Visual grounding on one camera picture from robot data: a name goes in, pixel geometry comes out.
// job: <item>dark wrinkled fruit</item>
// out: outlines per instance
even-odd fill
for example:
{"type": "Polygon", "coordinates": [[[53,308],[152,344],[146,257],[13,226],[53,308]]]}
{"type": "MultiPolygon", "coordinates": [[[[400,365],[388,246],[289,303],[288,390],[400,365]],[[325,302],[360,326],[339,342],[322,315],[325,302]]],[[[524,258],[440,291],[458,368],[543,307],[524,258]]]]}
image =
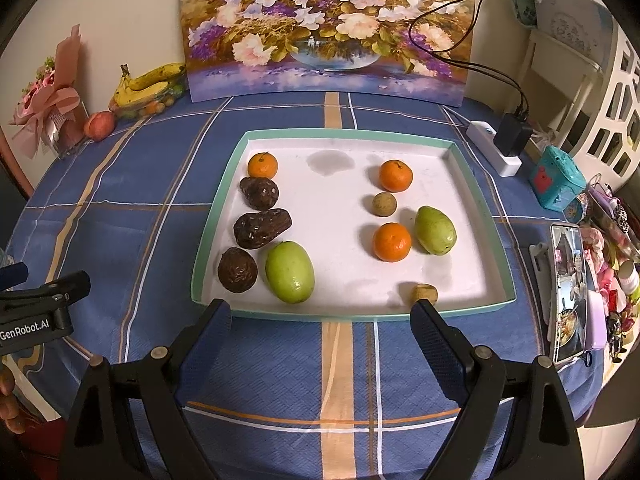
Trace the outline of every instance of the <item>dark wrinkled fruit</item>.
{"type": "Polygon", "coordinates": [[[249,206],[267,211],[276,205],[280,191],[276,183],[264,176],[246,176],[240,181],[240,190],[249,206]]]}
{"type": "Polygon", "coordinates": [[[243,249],[259,249],[291,227],[291,216],[285,209],[262,213],[246,213],[234,225],[234,235],[243,249]]]}
{"type": "Polygon", "coordinates": [[[218,278],[226,290],[239,294],[254,286],[258,278],[258,266],[248,252],[231,247],[222,255],[218,278]]]}

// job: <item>white tray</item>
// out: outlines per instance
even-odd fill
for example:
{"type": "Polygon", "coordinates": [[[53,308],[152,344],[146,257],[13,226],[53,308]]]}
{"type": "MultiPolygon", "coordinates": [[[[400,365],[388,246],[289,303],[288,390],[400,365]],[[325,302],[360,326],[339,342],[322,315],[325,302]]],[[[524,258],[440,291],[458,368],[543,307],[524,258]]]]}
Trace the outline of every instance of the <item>white tray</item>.
{"type": "Polygon", "coordinates": [[[228,162],[200,241],[191,283],[194,301],[209,304],[222,298],[235,316],[266,319],[398,320],[408,317],[409,296],[417,283],[436,286],[436,309],[443,316],[497,310],[516,297],[495,223],[455,143],[324,128],[244,134],[228,162]],[[236,245],[236,219],[251,211],[239,182],[258,152],[270,152],[278,160],[276,207],[289,211],[292,227],[271,244],[250,251],[260,275],[250,290],[233,294],[222,287],[217,268],[222,253],[236,245]],[[368,206],[381,190],[378,168],[392,158],[412,168],[414,181],[396,194],[398,210],[379,218],[368,206]],[[411,252],[400,262],[381,262],[373,256],[375,229],[399,222],[412,232],[415,212],[423,205],[440,209],[453,221],[458,241],[451,252],[427,254],[414,239],[411,252]],[[302,245],[314,266],[316,288],[304,303],[281,302],[264,277],[266,253],[284,240],[302,245]]]}

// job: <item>teal container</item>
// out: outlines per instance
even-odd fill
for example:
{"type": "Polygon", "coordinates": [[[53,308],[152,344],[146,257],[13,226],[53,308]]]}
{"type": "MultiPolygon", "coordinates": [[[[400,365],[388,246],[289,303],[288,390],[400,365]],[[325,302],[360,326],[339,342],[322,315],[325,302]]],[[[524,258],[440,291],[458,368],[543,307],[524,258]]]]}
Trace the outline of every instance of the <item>teal container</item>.
{"type": "Polygon", "coordinates": [[[540,205],[558,212],[562,212],[587,187],[587,181],[574,160],[555,146],[546,147],[529,182],[540,205]]]}

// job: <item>tablecloth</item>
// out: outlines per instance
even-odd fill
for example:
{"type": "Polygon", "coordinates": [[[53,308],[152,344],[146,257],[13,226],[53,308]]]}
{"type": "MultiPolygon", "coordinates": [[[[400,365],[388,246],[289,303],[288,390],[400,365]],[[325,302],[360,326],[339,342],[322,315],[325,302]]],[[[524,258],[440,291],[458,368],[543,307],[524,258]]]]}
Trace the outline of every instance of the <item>tablecloth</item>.
{"type": "MultiPolygon", "coordinates": [[[[466,118],[498,119],[477,102],[466,118]]],[[[78,269],[91,294],[71,307],[74,334],[14,356],[66,416],[92,354],[111,363],[169,344],[202,306],[190,299],[200,236],[225,164],[248,130],[342,127],[453,140],[494,215],[517,299],[487,314],[453,317],[472,344],[530,362],[545,351],[528,247],[561,215],[542,209],[527,183],[532,162],[500,178],[443,106],[383,95],[281,92],[192,104],[124,124],[56,161],[29,200],[8,251],[27,263],[23,286],[78,269]]],[[[561,371],[574,415],[594,401],[602,352],[561,371]]],[[[142,409],[143,448],[162,471],[142,409]]],[[[475,478],[491,471],[509,403],[501,406],[475,478]]],[[[234,318],[206,384],[185,408],[200,445],[226,479],[417,479],[457,413],[438,387],[408,322],[314,323],[234,318]]]]}

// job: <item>human hand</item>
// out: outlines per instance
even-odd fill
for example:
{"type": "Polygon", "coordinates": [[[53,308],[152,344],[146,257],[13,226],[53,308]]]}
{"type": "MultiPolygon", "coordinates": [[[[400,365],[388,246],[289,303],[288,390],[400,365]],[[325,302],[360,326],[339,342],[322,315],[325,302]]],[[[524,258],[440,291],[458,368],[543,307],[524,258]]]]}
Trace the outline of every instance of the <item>human hand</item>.
{"type": "Polygon", "coordinates": [[[15,379],[8,367],[0,363],[0,418],[12,433],[24,433],[24,417],[14,396],[15,379]]]}

